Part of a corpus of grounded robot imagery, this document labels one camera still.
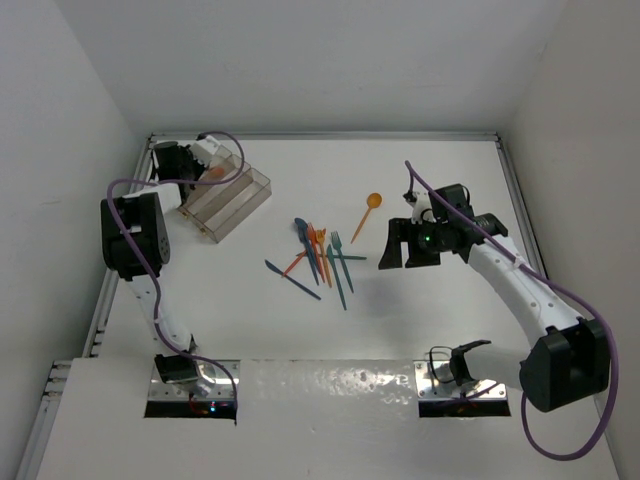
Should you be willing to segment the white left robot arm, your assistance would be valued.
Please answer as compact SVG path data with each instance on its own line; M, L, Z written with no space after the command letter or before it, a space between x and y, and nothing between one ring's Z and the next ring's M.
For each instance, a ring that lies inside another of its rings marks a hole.
M117 197L118 179L109 184L100 203L102 253L107 267L115 271L134 293L158 348L154 363L165 384L187 384L198 378L193 335L171 313L159 292L161 270L171 256L165 214L186 199L179 182L194 179L203 171L190 150L175 141L157 144L151 155L152 173L134 194Z

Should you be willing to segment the dark blue plastic spoon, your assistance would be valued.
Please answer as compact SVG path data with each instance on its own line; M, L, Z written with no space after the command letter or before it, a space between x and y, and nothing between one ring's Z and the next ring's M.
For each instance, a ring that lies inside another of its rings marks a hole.
M311 242L308 236L308 224L306 221L304 221L302 218L299 218L299 217L294 218L294 224L298 231L299 240L301 241L301 243L305 248L305 252L307 254L308 262L309 262L314 280L316 284L319 284L318 269L316 266L314 253L312 251Z

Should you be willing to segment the yellow-orange plastic fork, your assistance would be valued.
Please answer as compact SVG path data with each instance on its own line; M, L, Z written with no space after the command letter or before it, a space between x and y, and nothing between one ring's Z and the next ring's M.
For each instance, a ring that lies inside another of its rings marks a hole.
M325 229L318 229L316 231L316 241L317 241L318 246L320 248L321 259L322 259L322 263L323 263L323 269L324 269L326 282L327 282L329 287L332 287L331 271L329 269L329 262L328 262L328 258L327 258L327 254L326 254L326 250L325 250L325 234L326 234L326 230Z

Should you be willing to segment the orange-red plastic fork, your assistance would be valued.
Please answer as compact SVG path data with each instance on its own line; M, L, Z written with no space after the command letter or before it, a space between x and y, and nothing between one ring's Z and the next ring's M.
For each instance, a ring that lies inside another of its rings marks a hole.
M316 262L316 267L318 269L318 272L320 274L320 277L322 279L322 282L325 283L325 276L324 276L324 270L323 270L323 266L322 266L322 258L320 255L320 251L319 251L319 244L317 242L317 236L316 236L316 230L314 229L313 225L311 223L308 224L308 228L307 228L307 233L309 236L309 240L312 246L312 251L314 253L314 258L315 258L315 262Z

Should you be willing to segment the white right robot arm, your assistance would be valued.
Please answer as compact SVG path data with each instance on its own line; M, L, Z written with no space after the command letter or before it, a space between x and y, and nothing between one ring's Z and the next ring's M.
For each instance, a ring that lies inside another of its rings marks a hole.
M527 272L508 229L492 213L475 214L466 187L409 189L403 198L412 214L389 220L379 269L435 266L446 252L459 256L494 289L531 346L527 355L512 356L488 340L459 345L439 370L447 381L465 386L494 371L542 412L608 387L611 356L601 323L585 319Z

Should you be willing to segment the yellow-orange plastic spoon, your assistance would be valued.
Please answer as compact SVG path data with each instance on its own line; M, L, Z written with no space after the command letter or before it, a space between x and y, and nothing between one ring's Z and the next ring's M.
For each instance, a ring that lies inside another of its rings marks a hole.
M366 207L367 207L367 209L366 209L365 213L363 214L363 216L362 216L357 228L355 229L355 231L353 233L353 236L352 236L351 241L350 241L351 244L353 244L356 241L356 239L358 238L358 236L359 236L362 228L364 227L364 225L365 225L370 213L373 210L379 208L382 205L382 203L383 203L383 197L382 197L382 195L380 193L373 192L373 193L368 195L368 197L366 199Z

